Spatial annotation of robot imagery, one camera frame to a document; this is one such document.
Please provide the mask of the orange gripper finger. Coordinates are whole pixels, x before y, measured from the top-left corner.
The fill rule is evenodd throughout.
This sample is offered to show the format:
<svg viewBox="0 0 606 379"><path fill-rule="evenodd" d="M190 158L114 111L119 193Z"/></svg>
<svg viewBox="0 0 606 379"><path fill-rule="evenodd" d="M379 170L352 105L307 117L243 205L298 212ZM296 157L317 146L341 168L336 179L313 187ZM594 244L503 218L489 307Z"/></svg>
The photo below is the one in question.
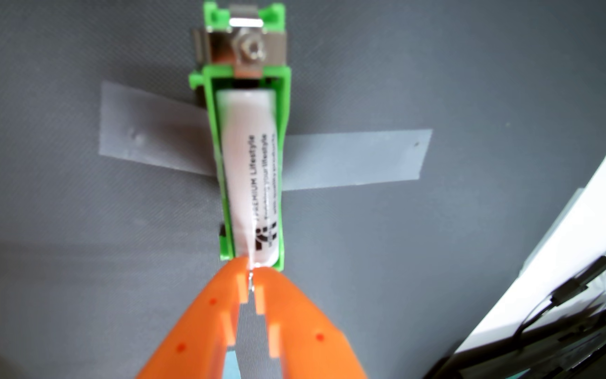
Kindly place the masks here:
<svg viewBox="0 0 606 379"><path fill-rule="evenodd" d="M282 378L367 378L344 333L283 273L256 268L252 279Z"/></svg>
<svg viewBox="0 0 606 379"><path fill-rule="evenodd" d="M137 378L221 378L248 302L248 259L223 266L181 315Z"/></svg>

